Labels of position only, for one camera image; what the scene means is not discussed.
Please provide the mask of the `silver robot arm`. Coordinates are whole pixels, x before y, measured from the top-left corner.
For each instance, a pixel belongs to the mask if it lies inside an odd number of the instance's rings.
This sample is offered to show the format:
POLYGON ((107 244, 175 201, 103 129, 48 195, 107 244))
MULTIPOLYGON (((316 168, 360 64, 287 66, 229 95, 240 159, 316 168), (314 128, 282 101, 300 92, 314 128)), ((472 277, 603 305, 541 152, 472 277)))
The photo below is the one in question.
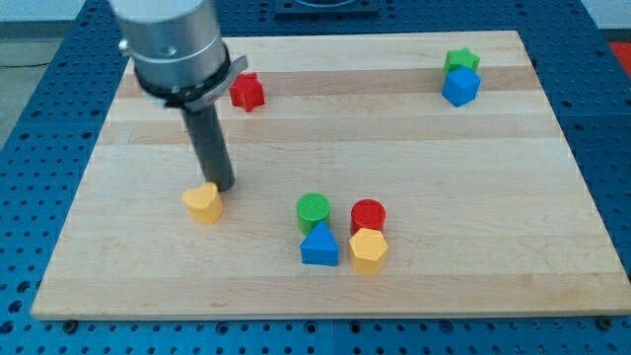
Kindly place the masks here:
POLYGON ((223 42, 212 0, 110 0, 140 86, 167 107, 210 107, 247 69, 223 42))

